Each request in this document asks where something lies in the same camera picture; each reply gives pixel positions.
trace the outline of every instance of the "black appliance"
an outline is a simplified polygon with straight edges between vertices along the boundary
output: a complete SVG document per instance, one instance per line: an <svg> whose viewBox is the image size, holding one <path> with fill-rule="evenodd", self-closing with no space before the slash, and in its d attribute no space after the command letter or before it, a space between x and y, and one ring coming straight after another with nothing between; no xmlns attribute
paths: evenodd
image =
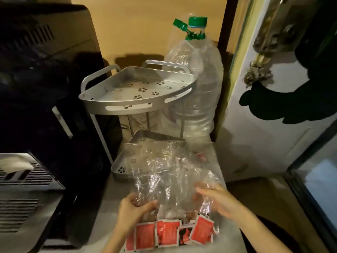
<svg viewBox="0 0 337 253"><path fill-rule="evenodd" d="M80 248L122 140L117 116L96 115L103 146L78 99L83 78L104 67L90 13L0 4L0 31L0 163L11 163L0 164L0 252ZM28 169L13 170L21 162Z"/></svg>

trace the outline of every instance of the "white countertop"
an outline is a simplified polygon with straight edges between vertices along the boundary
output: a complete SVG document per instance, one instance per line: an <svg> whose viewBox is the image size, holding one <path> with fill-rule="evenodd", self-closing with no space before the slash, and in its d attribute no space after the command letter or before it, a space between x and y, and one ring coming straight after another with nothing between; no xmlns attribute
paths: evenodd
<svg viewBox="0 0 337 253"><path fill-rule="evenodd" d="M221 169L216 161L216 153L213 147L208 147L205 155L212 161L212 171L225 186ZM131 191L130 183L116 181L112 174L108 178L107 188L97 214L88 244L79 250L43 250L43 253L100 253L107 242L117 219L118 205L122 198ZM221 253L247 253L246 247L238 226L231 220L222 217L220 221L220 233L214 237L214 242L207 245L194 245L183 247L170 247L155 249L158 252L221 252Z"/></svg>

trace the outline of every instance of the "shelf top tier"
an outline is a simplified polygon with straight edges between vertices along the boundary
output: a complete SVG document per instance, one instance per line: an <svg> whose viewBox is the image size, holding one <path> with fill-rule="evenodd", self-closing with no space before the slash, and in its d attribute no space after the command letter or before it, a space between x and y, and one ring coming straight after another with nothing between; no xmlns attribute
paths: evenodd
<svg viewBox="0 0 337 253"><path fill-rule="evenodd" d="M196 89L196 76L189 74L186 66L153 60L147 60L146 64L181 67L187 73L130 66L85 90L86 84L96 77L114 68L119 70L111 65L86 77L78 97L90 114L125 115L162 109Z"/></svg>

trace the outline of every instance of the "person's left hand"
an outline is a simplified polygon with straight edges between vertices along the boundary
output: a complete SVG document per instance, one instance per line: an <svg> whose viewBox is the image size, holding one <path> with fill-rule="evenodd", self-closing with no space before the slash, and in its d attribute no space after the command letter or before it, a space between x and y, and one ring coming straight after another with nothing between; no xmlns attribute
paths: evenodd
<svg viewBox="0 0 337 253"><path fill-rule="evenodd" d="M116 227L118 230L130 234L133 228L141 221L145 213L155 210L158 201L151 201L141 207L135 207L132 202L136 194L131 193L125 197L119 204L118 219Z"/></svg>

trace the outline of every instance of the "forearm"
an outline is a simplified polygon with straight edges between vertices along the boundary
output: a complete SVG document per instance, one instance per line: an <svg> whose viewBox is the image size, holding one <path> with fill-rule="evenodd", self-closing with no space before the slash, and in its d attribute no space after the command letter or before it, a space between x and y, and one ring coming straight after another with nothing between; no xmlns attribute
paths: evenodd
<svg viewBox="0 0 337 253"><path fill-rule="evenodd" d="M267 227L245 206L235 214L234 221L245 234L257 253L292 253Z"/></svg>
<svg viewBox="0 0 337 253"><path fill-rule="evenodd" d="M121 229L116 225L102 253L119 253L124 245L127 235L128 234L124 229Z"/></svg>

